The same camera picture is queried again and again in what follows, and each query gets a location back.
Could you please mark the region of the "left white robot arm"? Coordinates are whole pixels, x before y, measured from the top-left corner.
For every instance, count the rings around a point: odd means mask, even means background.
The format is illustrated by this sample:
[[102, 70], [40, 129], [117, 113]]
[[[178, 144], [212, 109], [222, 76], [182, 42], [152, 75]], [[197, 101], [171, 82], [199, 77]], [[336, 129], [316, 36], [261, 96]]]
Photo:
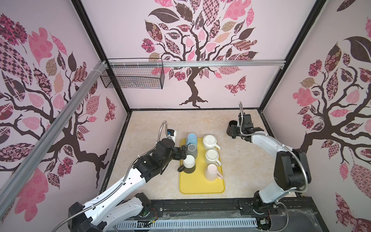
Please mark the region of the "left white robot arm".
[[186, 159], [186, 146], [176, 147], [164, 138], [155, 147], [137, 157], [126, 175], [94, 199], [75, 203], [69, 208], [68, 229], [71, 232], [106, 232], [122, 221], [147, 216], [151, 201], [144, 193], [125, 199], [157, 175], [163, 174], [172, 160]]

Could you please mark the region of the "pale pink mug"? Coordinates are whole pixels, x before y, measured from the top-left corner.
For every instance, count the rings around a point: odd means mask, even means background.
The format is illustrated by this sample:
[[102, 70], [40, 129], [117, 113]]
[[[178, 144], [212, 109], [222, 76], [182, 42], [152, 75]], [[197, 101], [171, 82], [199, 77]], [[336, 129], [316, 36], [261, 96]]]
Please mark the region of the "pale pink mug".
[[217, 179], [224, 179], [223, 175], [219, 172], [218, 168], [214, 164], [209, 164], [204, 173], [205, 179], [212, 182]]

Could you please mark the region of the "black mug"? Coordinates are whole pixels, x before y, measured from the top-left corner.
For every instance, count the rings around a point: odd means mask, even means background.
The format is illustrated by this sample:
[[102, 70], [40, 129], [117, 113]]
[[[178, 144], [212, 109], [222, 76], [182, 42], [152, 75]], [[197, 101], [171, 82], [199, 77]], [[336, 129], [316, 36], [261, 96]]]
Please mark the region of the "black mug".
[[230, 121], [226, 133], [232, 139], [236, 139], [236, 137], [239, 135], [238, 122], [235, 120]]

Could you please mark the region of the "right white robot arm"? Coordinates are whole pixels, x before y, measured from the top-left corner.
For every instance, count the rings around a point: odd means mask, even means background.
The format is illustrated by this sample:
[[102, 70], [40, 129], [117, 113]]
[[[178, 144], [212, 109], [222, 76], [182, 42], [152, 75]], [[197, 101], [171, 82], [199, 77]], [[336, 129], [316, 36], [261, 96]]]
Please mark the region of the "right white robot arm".
[[306, 192], [311, 182], [309, 164], [305, 152], [290, 148], [261, 128], [253, 126], [251, 116], [240, 112], [237, 135], [259, 146], [275, 159], [273, 181], [254, 194], [256, 207], [277, 203], [292, 192]]

